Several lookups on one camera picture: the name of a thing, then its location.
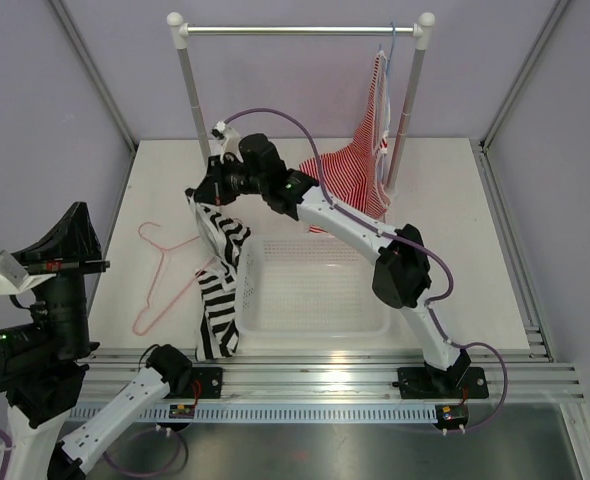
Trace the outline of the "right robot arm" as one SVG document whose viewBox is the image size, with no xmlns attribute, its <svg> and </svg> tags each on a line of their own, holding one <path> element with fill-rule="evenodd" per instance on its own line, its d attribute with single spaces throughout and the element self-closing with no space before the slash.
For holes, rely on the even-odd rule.
<svg viewBox="0 0 590 480">
<path fill-rule="evenodd" d="M 241 136 L 221 124 L 212 134 L 221 150 L 207 159 L 199 186 L 185 192 L 209 248 L 223 255 L 224 230 L 217 224 L 217 210 L 241 195 L 258 195 L 272 211 L 322 228 L 373 266 L 375 296 L 403 313 L 424 358 L 421 386 L 441 396 L 459 390 L 471 360 L 465 347 L 448 338 L 430 309 L 429 252 L 419 230 L 410 224 L 396 229 L 331 196 L 320 175 L 287 167 L 263 133 Z"/>
</svg>

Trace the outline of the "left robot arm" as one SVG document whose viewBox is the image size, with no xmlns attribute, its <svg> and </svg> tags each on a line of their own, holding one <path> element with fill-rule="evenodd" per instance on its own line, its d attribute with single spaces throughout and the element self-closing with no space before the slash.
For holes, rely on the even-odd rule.
<svg viewBox="0 0 590 480">
<path fill-rule="evenodd" d="M 83 479 L 144 410 L 189 390 L 191 361 L 157 346 L 98 414 L 61 436 L 89 369 L 84 360 L 99 346 L 90 339 L 85 278 L 109 266 L 84 202 L 72 203 L 33 245 L 0 250 L 0 296 L 35 297 L 30 323 L 0 329 L 0 394 L 8 402 L 0 479 Z"/>
</svg>

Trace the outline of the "black white striped tank top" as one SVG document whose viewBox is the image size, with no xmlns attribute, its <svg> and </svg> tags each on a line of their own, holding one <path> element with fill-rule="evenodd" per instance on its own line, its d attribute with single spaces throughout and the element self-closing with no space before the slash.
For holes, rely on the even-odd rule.
<svg viewBox="0 0 590 480">
<path fill-rule="evenodd" d="M 203 307 L 196 358 L 200 361 L 228 358 L 239 345 L 235 309 L 237 272 L 242 246 L 251 236 L 251 230 L 216 207 L 197 202 L 193 189 L 186 189 L 185 196 L 200 239 L 212 255 L 212 262 L 195 275 Z"/>
</svg>

